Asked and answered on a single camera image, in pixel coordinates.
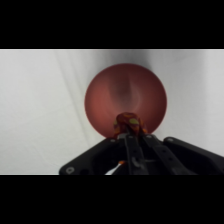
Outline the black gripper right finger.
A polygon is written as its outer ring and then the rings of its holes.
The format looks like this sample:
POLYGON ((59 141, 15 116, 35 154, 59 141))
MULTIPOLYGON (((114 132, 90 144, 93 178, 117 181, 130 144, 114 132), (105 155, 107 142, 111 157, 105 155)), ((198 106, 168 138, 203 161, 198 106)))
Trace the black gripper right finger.
POLYGON ((164 167, 170 175, 224 175, 224 157, 174 137, 160 141, 155 135, 143 135, 146 158, 164 167))

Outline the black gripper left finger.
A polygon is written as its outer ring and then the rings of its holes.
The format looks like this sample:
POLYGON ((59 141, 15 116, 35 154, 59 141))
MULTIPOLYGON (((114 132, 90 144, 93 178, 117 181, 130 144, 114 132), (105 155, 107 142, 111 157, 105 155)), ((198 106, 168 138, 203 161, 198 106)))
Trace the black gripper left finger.
POLYGON ((119 166, 114 175, 148 175, 142 148, 134 135, 106 138, 66 163, 60 175, 105 175, 119 166))

